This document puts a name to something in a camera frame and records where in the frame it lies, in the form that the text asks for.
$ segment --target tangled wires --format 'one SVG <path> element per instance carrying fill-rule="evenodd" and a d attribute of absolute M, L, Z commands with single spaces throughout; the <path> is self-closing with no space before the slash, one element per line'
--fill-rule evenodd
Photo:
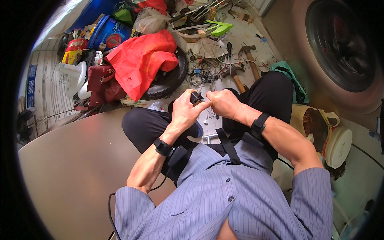
<path fill-rule="evenodd" d="M 191 86 L 200 87 L 206 83 L 213 83 L 214 81 L 218 80 L 218 76 L 212 74 L 207 69 L 201 69 L 188 72 L 186 79 Z"/>

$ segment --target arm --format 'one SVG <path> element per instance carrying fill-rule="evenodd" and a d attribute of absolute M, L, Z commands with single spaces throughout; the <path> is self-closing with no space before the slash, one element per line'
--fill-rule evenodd
<path fill-rule="evenodd" d="M 217 92 L 208 91 L 207 97 L 212 101 L 212 109 L 215 113 L 248 127 L 251 127 L 253 121 L 262 114 L 240 103 L 235 95 L 226 89 Z M 308 168 L 323 168 L 313 144 L 295 128 L 274 117 L 269 117 L 264 124 L 263 137 L 278 153 L 292 163 L 294 176 Z"/>
<path fill-rule="evenodd" d="M 169 145 L 173 145 L 194 124 L 199 114 L 212 105 L 211 101 L 205 101 L 194 107 L 190 102 L 193 91 L 187 89 L 173 104 L 172 121 L 160 136 L 160 140 Z M 134 187 L 147 194 L 159 176 L 164 160 L 165 156 L 156 152 L 156 147 L 152 144 L 133 166 L 127 179 L 127 187 Z"/>

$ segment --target teal bag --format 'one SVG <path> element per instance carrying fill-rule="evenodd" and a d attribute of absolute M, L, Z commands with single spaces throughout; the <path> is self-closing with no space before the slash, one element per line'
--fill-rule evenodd
<path fill-rule="evenodd" d="M 271 65 L 271 71 L 284 73 L 293 84 L 293 103 L 309 103 L 309 99 L 307 94 L 304 91 L 304 88 L 300 85 L 299 81 L 297 81 L 295 75 L 293 74 L 292 69 L 286 63 L 286 61 L 281 61 L 278 63 L 274 63 Z"/>

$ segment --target screwdriver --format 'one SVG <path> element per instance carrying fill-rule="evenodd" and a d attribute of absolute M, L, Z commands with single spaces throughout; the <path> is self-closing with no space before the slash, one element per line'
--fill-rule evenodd
<path fill-rule="evenodd" d="M 232 72 L 231 72 L 231 49 L 232 49 L 232 43 L 228 42 L 227 43 L 227 48 L 228 48 L 228 57 L 229 57 L 229 74 L 232 74 Z"/>

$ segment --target wooden handle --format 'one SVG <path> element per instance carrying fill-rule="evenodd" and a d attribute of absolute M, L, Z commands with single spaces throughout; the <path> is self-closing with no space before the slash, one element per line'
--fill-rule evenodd
<path fill-rule="evenodd" d="M 236 83 L 240 93 L 245 92 L 245 88 L 244 88 L 243 84 L 241 83 L 240 78 L 237 75 L 235 75 L 235 76 L 233 76 L 233 79 L 235 80 L 235 83 Z"/>
<path fill-rule="evenodd" d="M 251 53 L 247 53 L 247 59 L 250 61 L 253 61 L 253 57 L 252 57 Z M 249 65 L 251 66 L 251 70 L 252 70 L 253 76 L 255 78 L 255 81 L 257 81 L 260 78 L 259 72 L 257 70 L 257 66 L 253 62 L 249 62 Z"/>

